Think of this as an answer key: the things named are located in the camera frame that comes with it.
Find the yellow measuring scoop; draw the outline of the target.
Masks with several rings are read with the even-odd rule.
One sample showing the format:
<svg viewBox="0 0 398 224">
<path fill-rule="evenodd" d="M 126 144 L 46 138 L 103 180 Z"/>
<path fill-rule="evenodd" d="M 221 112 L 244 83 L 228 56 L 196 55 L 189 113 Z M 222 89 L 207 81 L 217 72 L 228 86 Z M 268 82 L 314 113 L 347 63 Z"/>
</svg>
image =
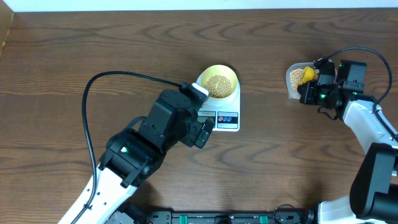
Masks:
<svg viewBox="0 0 398 224">
<path fill-rule="evenodd" d="M 315 70 L 312 67 L 305 67 L 303 71 L 304 76 L 298 83 L 299 85 L 303 85 L 304 83 L 309 82 L 315 78 Z"/>
</svg>

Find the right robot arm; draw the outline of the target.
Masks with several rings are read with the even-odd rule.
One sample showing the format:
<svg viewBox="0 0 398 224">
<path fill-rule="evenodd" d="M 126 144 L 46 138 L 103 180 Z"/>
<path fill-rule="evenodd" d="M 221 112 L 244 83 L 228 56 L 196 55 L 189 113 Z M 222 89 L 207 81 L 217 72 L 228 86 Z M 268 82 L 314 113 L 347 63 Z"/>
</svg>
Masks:
<svg viewBox="0 0 398 224">
<path fill-rule="evenodd" d="M 335 119 L 349 127 L 365 157 L 349 195 L 319 203 L 318 223 L 397 223 L 397 140 L 375 97 L 364 94 L 366 64 L 342 60 L 314 62 L 318 80 L 298 86 L 300 102 L 317 105 L 318 112 L 334 110 Z"/>
</svg>

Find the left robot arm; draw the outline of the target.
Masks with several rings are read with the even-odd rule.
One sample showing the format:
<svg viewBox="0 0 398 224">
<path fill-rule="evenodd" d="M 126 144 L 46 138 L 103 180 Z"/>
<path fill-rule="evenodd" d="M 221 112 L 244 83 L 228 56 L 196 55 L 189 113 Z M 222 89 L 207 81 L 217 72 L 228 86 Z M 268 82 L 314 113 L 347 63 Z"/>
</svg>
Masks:
<svg viewBox="0 0 398 224">
<path fill-rule="evenodd" d="M 206 89 L 164 90 L 138 130 L 126 127 L 109 139 L 96 174 L 60 223 L 105 223 L 116 209 L 162 164 L 177 142 L 202 148 L 214 122 L 198 121 Z"/>
</svg>

